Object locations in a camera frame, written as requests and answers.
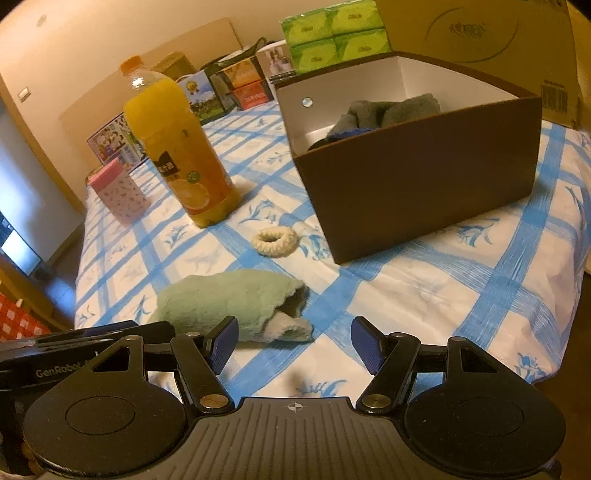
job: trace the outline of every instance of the green towel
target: green towel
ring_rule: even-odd
[[[306,286],[301,280],[264,270],[190,275],[158,295],[150,322],[166,320],[177,335],[207,333],[226,316],[238,320],[238,339],[305,342],[312,326],[302,318]]]

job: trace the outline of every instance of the blue plaid pattern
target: blue plaid pattern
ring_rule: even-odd
[[[132,228],[119,225],[89,190],[77,327],[145,323],[158,292],[187,275],[259,268],[310,287],[303,316],[314,325],[314,342],[240,345],[221,375],[236,400],[356,399],[370,380],[349,337],[356,315],[423,343],[466,336],[528,381],[557,371],[591,238],[588,134],[544,122],[528,199],[338,266],[291,161],[278,105],[232,113],[205,130],[243,193],[240,208],[199,229],[151,163],[132,174],[152,201]],[[270,225],[293,227],[298,250],[274,260],[258,255],[250,239]],[[160,381],[173,390],[170,378]],[[440,375],[425,375],[417,388],[439,381]]]

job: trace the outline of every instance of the orange juice bottle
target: orange juice bottle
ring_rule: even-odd
[[[209,144],[183,89],[131,57],[121,64],[135,96],[124,107],[133,134],[144,143],[189,216],[204,228],[224,220],[241,196]]]

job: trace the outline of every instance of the open box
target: open box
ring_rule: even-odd
[[[442,113],[308,151],[354,100],[432,93]],[[295,166],[338,264],[531,193],[541,98],[449,62],[392,52],[277,85]]]

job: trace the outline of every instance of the screw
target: screw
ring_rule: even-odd
[[[212,393],[201,397],[199,403],[205,408],[222,408],[230,403],[230,400],[225,395]]]
[[[367,408],[384,408],[390,405],[390,399],[386,395],[373,393],[361,399],[361,403]]]

